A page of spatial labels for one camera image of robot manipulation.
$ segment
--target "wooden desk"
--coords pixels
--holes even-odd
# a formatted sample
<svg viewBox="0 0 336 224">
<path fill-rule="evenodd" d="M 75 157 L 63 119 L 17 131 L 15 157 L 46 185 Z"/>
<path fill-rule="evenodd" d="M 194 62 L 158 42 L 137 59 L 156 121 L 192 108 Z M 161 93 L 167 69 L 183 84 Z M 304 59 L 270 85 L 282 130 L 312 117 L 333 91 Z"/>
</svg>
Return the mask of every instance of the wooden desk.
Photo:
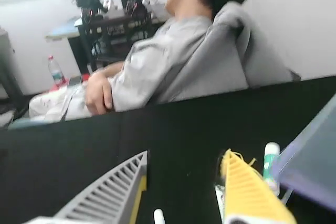
<svg viewBox="0 0 336 224">
<path fill-rule="evenodd" d="M 289 144 L 336 92 L 336 77 L 215 95 L 24 130 L 0 132 L 0 222 L 52 216 L 92 181 L 149 150 L 148 191 L 138 224 L 220 223 L 214 192 L 219 154 L 228 148 L 263 167 L 270 141 Z M 298 223 L 336 216 L 293 195 Z"/>
<path fill-rule="evenodd" d="M 78 27 L 79 36 L 85 50 L 85 55 L 88 62 L 90 63 L 92 71 L 97 70 L 96 61 L 107 65 L 109 63 L 124 60 L 135 41 L 152 37 L 156 30 L 170 18 L 170 15 L 164 9 L 164 4 L 148 5 L 146 8 L 149 12 L 149 15 L 151 16 L 150 18 L 146 17 L 145 19 L 145 17 L 133 17 L 126 14 L 123 9 L 119 9 L 107 12 L 103 19 L 92 20 L 89 24 L 86 25 L 82 24 L 82 20 L 78 20 L 75 23 L 75 26 Z M 108 32 L 109 27 L 118 28 L 118 30 L 121 31 L 118 32 L 117 37 L 113 35 L 113 39 L 117 39 L 118 41 L 120 41 L 120 37 L 125 39 L 125 41 L 119 42 L 119 44 L 117 44 L 122 48 L 121 50 L 120 48 L 117 50 L 119 52 L 113 50 L 113 46 L 111 45 L 111 34 Z M 132 35 L 139 35 L 139 32 L 143 34 L 143 37 L 133 40 Z M 94 40 L 98 40 L 97 34 L 99 33 L 101 33 L 101 40 L 105 45 L 105 52 L 99 52 L 96 53 L 96 55 L 93 55 L 92 43 Z"/>
</svg>

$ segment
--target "pen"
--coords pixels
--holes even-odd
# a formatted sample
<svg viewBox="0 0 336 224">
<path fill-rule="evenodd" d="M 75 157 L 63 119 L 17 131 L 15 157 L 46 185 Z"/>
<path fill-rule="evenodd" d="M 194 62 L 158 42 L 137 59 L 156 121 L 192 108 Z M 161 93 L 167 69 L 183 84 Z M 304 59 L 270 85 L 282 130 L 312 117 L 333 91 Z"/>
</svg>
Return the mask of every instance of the pen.
<svg viewBox="0 0 336 224">
<path fill-rule="evenodd" d="M 155 224 L 165 224 L 163 217 L 163 212 L 161 209 L 157 209 L 154 211 L 154 223 Z"/>
</svg>

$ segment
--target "marker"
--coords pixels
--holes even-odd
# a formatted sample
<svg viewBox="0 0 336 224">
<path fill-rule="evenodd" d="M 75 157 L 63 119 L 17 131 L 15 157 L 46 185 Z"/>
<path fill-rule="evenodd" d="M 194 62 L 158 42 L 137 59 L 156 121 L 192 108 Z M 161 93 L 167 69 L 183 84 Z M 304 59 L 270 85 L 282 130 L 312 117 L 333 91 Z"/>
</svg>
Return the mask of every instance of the marker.
<svg viewBox="0 0 336 224">
<path fill-rule="evenodd" d="M 277 143 L 268 143 L 265 147 L 264 157 L 264 181 L 276 196 L 280 194 L 280 185 L 269 173 L 272 163 L 280 154 L 280 146 Z"/>
<path fill-rule="evenodd" d="M 163 212 L 161 209 L 154 211 L 154 223 L 155 224 L 166 224 L 163 217 Z"/>
</svg>

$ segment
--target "black tabletop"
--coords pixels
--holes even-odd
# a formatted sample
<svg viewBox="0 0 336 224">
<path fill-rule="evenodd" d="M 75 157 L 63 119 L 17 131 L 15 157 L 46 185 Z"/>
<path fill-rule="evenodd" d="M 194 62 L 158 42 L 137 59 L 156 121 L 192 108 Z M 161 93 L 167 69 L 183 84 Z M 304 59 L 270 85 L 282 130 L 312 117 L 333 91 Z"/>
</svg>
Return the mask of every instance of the black tabletop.
<svg viewBox="0 0 336 224">
<path fill-rule="evenodd" d="M 0 221 L 52 216 L 116 164 L 149 150 L 137 223 L 220 223 L 219 155 L 231 148 L 261 170 L 266 143 L 290 143 L 336 91 L 336 77 L 149 106 L 126 113 L 0 132 Z M 333 213 L 294 195 L 298 223 Z"/>
</svg>

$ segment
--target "glue stick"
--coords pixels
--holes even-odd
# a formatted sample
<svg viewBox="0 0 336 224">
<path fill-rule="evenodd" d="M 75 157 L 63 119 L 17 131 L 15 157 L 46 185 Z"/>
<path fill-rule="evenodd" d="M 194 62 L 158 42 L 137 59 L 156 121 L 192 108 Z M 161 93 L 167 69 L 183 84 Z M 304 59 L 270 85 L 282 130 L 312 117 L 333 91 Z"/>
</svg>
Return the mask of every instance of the glue stick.
<svg viewBox="0 0 336 224">
<path fill-rule="evenodd" d="M 276 196 L 279 196 L 280 194 L 280 186 L 270 174 L 270 168 L 273 160 L 277 158 L 279 154 L 280 146 L 277 143 L 268 143 L 266 145 L 264 155 L 264 181 Z"/>
</svg>

